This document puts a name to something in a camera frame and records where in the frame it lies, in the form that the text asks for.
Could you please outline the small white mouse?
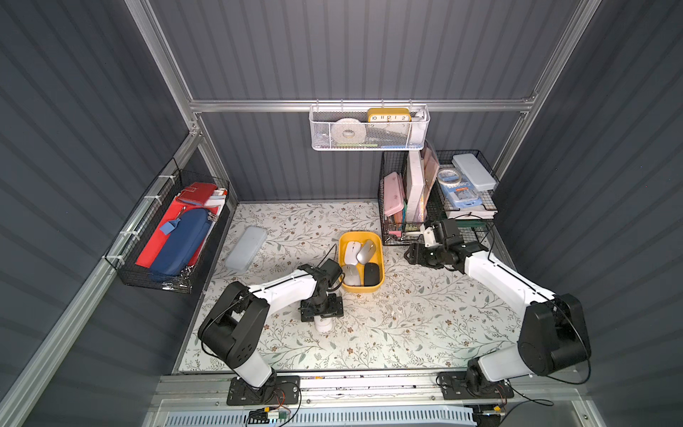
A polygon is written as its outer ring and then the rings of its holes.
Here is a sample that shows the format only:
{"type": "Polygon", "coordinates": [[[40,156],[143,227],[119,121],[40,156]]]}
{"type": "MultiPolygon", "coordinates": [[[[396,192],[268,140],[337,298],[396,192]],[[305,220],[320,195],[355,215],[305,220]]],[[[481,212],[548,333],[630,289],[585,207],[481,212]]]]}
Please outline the small white mouse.
{"type": "Polygon", "coordinates": [[[334,319],[315,316],[314,326],[320,334],[329,334],[334,328],[334,319]]]}

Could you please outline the black mouse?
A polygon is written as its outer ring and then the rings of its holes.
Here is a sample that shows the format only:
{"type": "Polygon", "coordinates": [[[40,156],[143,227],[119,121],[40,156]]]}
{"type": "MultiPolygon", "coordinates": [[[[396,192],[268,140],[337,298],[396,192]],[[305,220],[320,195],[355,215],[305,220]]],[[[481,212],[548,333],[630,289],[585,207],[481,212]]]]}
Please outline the black mouse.
{"type": "Polygon", "coordinates": [[[381,282],[382,272],[377,263],[367,263],[364,268],[364,286],[378,286],[381,282]]]}

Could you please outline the yellow storage box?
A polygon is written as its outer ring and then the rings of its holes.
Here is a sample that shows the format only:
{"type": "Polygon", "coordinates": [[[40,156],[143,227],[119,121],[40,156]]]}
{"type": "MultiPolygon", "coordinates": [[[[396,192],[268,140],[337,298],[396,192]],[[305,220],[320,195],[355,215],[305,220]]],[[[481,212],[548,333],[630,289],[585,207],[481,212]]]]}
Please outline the yellow storage box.
{"type": "Polygon", "coordinates": [[[342,289],[353,294],[369,294],[385,281],[380,237],[371,231],[349,231],[338,240],[338,263],[343,269],[342,289]]]}

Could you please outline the silver mouse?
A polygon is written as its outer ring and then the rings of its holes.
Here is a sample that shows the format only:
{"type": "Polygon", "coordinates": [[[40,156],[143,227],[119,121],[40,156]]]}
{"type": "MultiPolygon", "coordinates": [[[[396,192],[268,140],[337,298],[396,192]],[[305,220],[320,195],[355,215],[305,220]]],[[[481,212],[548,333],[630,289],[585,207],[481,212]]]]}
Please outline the silver mouse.
{"type": "Polygon", "coordinates": [[[360,252],[358,253],[358,263],[362,265],[366,265],[370,263],[375,256],[377,247],[375,245],[375,242],[373,240],[368,239],[364,244],[363,247],[361,248],[360,252]]]}

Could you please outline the grey mouse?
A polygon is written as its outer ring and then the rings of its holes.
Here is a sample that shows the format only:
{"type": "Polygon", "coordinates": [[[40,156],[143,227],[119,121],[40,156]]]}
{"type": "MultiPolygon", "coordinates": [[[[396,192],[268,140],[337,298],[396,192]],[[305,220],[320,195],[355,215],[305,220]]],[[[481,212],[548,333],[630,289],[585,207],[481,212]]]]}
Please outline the grey mouse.
{"type": "Polygon", "coordinates": [[[345,286],[361,286],[362,279],[358,267],[355,264],[345,264],[343,267],[343,284],[345,286]]]}

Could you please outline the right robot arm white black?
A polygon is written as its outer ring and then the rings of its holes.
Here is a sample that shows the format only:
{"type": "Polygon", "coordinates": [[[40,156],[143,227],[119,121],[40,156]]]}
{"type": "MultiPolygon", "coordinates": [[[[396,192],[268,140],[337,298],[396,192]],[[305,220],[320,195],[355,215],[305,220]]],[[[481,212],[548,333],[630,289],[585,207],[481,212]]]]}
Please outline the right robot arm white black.
{"type": "Polygon", "coordinates": [[[462,386],[473,397],[509,398],[512,378],[553,378],[592,355],[583,306],[574,295],[558,295],[526,279],[499,260],[492,248],[468,242],[457,220],[427,222],[404,257],[411,265],[456,270],[500,297],[520,318],[517,342],[468,362],[462,386]]]}

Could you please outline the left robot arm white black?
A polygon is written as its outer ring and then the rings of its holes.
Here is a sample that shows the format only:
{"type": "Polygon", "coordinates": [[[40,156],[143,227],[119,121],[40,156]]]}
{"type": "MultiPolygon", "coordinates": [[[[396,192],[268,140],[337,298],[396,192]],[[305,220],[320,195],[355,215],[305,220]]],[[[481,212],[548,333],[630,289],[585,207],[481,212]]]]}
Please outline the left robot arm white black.
{"type": "Polygon", "coordinates": [[[277,387],[276,371],[257,351],[266,320],[298,304],[301,321],[313,323],[321,334],[331,332],[343,316],[343,299],[335,292],[343,278],[342,267],[328,259],[261,286],[228,284],[197,331],[202,351],[238,375],[236,386],[248,400],[266,402],[277,387]]]}

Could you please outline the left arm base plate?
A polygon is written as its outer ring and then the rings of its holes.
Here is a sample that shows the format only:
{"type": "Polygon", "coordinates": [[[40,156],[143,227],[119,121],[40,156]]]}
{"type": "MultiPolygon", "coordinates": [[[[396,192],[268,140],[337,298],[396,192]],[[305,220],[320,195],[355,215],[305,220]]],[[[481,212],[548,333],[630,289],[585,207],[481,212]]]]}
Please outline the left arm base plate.
{"type": "Polygon", "coordinates": [[[296,405],[301,397],[301,378],[298,375],[277,375],[270,377],[261,387],[250,386],[237,377],[229,385],[226,404],[237,406],[296,405]]]}

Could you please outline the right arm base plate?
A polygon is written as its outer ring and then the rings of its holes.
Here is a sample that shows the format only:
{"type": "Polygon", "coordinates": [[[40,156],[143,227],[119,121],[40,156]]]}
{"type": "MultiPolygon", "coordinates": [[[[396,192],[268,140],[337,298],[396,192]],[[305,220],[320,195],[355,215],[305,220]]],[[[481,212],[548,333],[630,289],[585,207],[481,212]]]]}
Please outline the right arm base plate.
{"type": "Polygon", "coordinates": [[[514,391],[503,381],[491,383],[471,372],[441,372],[436,384],[445,400],[502,400],[514,397],[514,391]]]}

